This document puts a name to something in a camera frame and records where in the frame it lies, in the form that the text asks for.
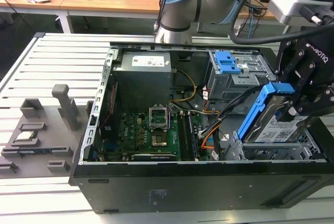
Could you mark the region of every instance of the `desk leg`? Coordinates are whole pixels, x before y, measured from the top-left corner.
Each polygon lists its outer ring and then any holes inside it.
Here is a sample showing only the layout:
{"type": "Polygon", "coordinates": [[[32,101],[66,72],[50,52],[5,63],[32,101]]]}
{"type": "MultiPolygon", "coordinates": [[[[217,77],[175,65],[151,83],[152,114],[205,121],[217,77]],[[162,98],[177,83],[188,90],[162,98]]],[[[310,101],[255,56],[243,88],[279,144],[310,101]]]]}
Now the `desk leg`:
{"type": "Polygon", "coordinates": [[[69,17],[67,11],[59,11],[57,12],[57,15],[59,16],[59,19],[61,21],[63,32],[73,33],[71,18],[69,17]]]}
{"type": "Polygon", "coordinates": [[[203,23],[199,22],[197,24],[197,32],[203,32],[203,23]]]}
{"type": "Polygon", "coordinates": [[[12,13],[1,13],[1,17],[7,22],[7,24],[14,24],[13,18],[11,17],[12,13]]]}
{"type": "Polygon", "coordinates": [[[234,34],[239,35],[241,25],[244,23],[245,19],[237,19],[234,24],[234,34]]]}

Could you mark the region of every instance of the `white label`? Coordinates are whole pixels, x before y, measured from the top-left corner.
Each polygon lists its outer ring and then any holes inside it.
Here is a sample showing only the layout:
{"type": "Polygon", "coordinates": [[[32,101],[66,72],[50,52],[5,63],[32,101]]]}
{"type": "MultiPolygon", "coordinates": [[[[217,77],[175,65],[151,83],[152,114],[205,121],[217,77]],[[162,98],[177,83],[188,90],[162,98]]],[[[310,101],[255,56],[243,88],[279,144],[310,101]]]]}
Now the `white label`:
{"type": "Polygon", "coordinates": [[[211,155],[215,160],[218,160],[218,154],[214,150],[212,150],[211,155]]]}
{"type": "Polygon", "coordinates": [[[35,152],[34,151],[18,151],[19,154],[34,154],[35,152]]]}
{"type": "Polygon", "coordinates": [[[296,116],[290,122],[278,122],[274,115],[255,142],[286,142],[297,130],[298,122],[306,118],[306,116],[296,116]]]}
{"type": "Polygon", "coordinates": [[[163,56],[133,56],[132,66],[165,66],[163,56]]]}

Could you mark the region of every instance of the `green circuit board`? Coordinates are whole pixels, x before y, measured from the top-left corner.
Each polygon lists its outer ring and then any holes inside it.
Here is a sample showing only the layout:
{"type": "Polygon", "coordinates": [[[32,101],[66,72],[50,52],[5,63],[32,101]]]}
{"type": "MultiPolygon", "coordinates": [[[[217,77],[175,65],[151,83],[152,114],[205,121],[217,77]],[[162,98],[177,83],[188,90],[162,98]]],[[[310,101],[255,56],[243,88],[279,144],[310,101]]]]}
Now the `green circuit board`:
{"type": "MultiPolygon", "coordinates": [[[[152,121],[164,123],[164,114],[154,114],[152,121]]],[[[171,113],[169,121],[165,132],[160,128],[150,130],[149,113],[123,113],[118,140],[106,139],[101,152],[107,161],[124,161],[124,154],[175,155],[180,161],[177,114],[171,113]]],[[[192,122],[195,129],[201,127],[200,115],[193,115],[192,122]]]]}

